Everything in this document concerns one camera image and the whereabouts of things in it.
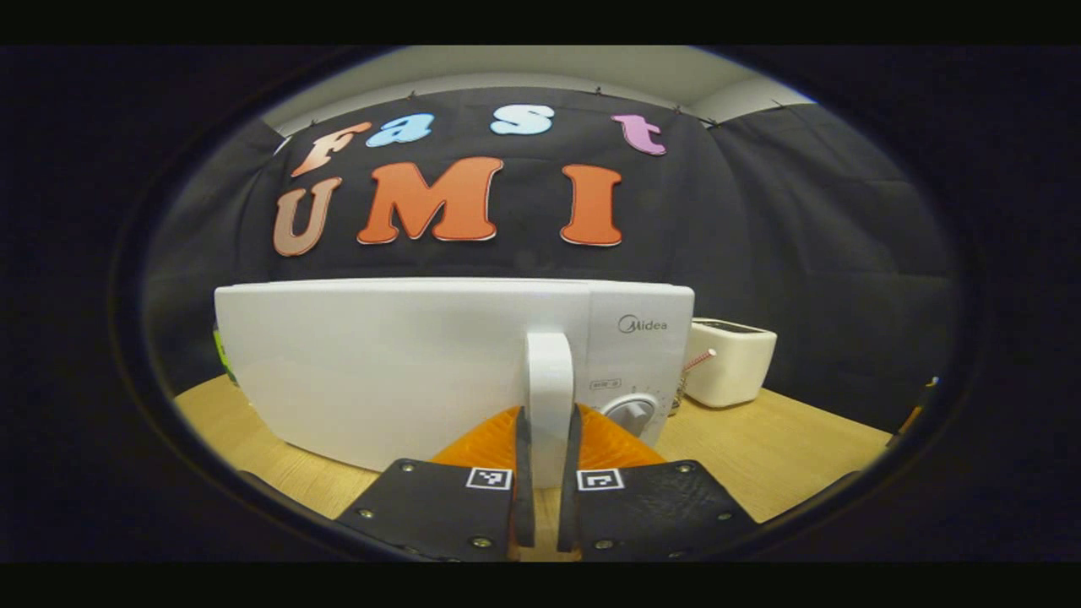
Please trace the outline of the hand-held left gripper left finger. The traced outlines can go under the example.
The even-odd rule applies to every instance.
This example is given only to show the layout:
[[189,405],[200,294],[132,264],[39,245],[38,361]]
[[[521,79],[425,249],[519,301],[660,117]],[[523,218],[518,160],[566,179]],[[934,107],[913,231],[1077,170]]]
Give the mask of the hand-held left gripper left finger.
[[461,445],[441,463],[396,459],[337,526],[417,561],[517,561],[535,544],[530,423],[522,408],[493,422],[507,463],[481,464]]

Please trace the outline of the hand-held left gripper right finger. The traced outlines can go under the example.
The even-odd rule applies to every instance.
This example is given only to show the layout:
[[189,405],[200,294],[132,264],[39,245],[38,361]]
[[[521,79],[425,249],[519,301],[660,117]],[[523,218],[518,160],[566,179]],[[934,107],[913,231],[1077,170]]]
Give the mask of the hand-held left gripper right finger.
[[580,561],[707,561],[758,524],[695,459],[665,459],[576,405],[557,550]]

